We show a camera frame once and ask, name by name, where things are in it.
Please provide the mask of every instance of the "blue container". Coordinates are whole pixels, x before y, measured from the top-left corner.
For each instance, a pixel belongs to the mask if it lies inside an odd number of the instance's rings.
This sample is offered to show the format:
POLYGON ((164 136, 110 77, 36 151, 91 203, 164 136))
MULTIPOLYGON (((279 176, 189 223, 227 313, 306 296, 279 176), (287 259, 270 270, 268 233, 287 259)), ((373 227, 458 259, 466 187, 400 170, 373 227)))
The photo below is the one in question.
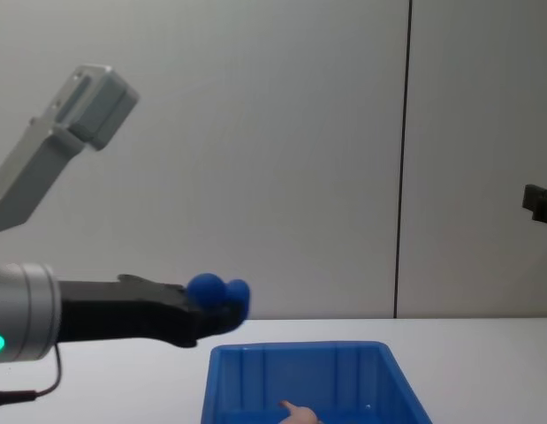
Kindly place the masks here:
POLYGON ((429 424, 386 344, 239 344, 212 351, 202 424, 278 424, 281 400, 325 424, 429 424))

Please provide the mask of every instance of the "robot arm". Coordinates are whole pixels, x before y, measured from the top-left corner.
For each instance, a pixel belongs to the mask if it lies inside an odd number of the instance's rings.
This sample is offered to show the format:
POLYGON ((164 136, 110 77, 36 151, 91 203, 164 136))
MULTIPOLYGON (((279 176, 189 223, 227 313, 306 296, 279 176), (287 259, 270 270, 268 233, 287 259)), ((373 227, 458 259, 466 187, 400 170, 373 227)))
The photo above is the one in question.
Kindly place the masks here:
MULTIPOLYGON (((138 98, 108 66, 78 67, 0 168, 0 231, 31 216, 85 145, 104 148, 138 98)), ((149 337, 191 347, 238 327, 248 305, 244 282, 212 275, 184 288, 127 275, 57 281, 47 266, 0 265, 0 362, 38 360, 58 342, 82 340, 149 337)))

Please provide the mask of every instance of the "black vertical line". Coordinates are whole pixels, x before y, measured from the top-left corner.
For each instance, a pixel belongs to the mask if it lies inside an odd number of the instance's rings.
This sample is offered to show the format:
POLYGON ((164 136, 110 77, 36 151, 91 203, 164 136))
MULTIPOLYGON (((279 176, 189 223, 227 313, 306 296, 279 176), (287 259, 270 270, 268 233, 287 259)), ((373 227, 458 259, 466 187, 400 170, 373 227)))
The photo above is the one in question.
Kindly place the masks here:
POLYGON ((405 165, 405 132, 406 132, 406 99, 408 97, 408 70, 411 59, 411 27, 413 22, 413 0, 408 1, 408 21, 406 28, 406 59, 405 85, 403 87, 403 125, 400 135, 400 165, 399 165, 399 202, 397 211, 397 250, 395 252, 395 299, 393 318, 397 318, 397 302, 399 300, 399 256, 400 256, 400 222, 403 211, 403 174, 405 165))

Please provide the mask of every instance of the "white wall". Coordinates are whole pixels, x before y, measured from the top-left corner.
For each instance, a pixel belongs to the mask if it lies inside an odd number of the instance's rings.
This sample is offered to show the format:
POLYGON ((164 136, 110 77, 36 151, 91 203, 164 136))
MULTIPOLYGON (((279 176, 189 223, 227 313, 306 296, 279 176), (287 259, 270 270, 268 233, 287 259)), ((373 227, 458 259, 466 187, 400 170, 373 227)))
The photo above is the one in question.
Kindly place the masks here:
POLYGON ((399 315, 547 314, 547 1, 416 0, 399 315))
POLYGON ((139 106, 0 261, 245 278, 254 316, 390 316, 406 0, 0 2, 0 163, 72 69, 139 106))

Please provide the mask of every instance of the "blue ball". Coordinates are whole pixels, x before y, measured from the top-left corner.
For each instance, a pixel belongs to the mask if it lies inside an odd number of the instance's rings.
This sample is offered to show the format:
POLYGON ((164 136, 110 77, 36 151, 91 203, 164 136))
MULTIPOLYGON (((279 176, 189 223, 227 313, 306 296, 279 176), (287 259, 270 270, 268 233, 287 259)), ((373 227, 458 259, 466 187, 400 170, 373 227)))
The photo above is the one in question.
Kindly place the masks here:
POLYGON ((226 284, 214 274, 200 274, 186 287, 186 295, 202 309, 210 309, 226 300, 226 284))
POLYGON ((245 321, 249 315, 251 297, 249 286, 244 280, 232 280, 226 287, 226 301, 234 301, 243 306, 242 321, 245 321))

